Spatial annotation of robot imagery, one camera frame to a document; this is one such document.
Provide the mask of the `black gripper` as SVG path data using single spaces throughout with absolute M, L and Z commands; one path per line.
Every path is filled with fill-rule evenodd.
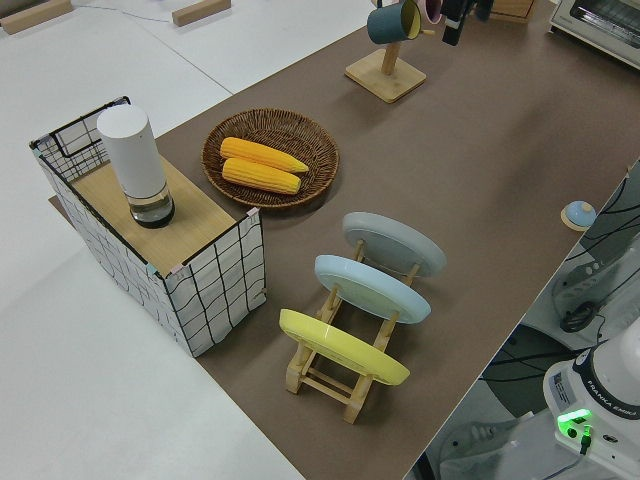
M 464 28 L 466 15 L 475 7 L 478 20 L 486 22 L 491 15 L 491 0 L 447 0 L 447 14 L 461 15 L 459 18 L 445 16 L 445 28 L 442 41 L 450 46 L 457 46 Z

